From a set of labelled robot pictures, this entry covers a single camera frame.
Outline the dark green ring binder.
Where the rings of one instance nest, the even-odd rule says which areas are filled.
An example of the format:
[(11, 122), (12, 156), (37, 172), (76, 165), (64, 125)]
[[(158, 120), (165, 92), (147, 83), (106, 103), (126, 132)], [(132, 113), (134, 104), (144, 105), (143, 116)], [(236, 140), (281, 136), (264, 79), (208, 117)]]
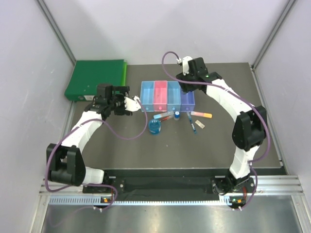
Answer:
[(78, 60), (64, 92), (70, 101), (91, 101), (101, 83), (121, 86), (124, 60)]

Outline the pink plastic bin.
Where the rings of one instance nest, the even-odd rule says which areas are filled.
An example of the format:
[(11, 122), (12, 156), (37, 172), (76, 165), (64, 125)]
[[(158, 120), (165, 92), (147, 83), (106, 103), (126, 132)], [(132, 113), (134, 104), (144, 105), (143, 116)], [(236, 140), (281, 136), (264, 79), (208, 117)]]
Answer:
[(167, 111), (167, 81), (154, 82), (154, 111), (165, 112)]

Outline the light blue end bin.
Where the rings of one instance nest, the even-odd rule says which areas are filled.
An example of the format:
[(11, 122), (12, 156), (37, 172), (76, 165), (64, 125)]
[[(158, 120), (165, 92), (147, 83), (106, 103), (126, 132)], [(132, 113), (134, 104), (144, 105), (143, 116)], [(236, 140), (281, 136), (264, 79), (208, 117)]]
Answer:
[(141, 83), (140, 102), (146, 112), (154, 111), (154, 81)]

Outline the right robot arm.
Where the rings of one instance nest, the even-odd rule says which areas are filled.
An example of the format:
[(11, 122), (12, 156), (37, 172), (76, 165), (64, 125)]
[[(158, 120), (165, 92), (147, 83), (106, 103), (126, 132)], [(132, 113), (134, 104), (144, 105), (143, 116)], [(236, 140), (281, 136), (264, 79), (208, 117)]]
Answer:
[(219, 103), (234, 120), (232, 140), (236, 146), (233, 162), (223, 181), (215, 184), (220, 195), (240, 191), (250, 176), (250, 166), (266, 138), (266, 109), (243, 101), (217, 73), (210, 73), (203, 58), (177, 58), (182, 72), (176, 78), (184, 92), (201, 90)]

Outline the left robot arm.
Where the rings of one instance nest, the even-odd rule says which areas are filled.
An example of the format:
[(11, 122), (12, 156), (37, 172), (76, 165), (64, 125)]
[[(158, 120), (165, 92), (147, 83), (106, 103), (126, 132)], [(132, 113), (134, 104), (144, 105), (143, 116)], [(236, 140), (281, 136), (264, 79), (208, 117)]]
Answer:
[(137, 102), (129, 97), (129, 91), (129, 86), (104, 83), (97, 86), (96, 95), (85, 107), (72, 130), (60, 142), (51, 143), (47, 147), (46, 183), (51, 181), (68, 186), (93, 184), (102, 193), (110, 188), (110, 180), (104, 177), (102, 169), (86, 167), (82, 152), (111, 113), (118, 116), (132, 115)]

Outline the purple plastic bin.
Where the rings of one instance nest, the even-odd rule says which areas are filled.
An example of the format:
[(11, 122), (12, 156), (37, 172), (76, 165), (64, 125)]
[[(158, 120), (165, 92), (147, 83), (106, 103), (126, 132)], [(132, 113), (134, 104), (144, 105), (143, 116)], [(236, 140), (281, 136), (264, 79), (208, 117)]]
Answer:
[(181, 112), (191, 112), (195, 108), (194, 92), (185, 93), (181, 90)]

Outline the light green plastic folder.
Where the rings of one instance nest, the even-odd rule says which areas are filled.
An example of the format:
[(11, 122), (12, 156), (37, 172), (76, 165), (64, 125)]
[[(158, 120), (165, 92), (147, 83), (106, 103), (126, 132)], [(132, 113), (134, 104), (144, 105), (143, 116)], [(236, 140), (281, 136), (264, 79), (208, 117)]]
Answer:
[(126, 84), (126, 73), (127, 73), (127, 62), (123, 62), (122, 75), (121, 75), (121, 86)]

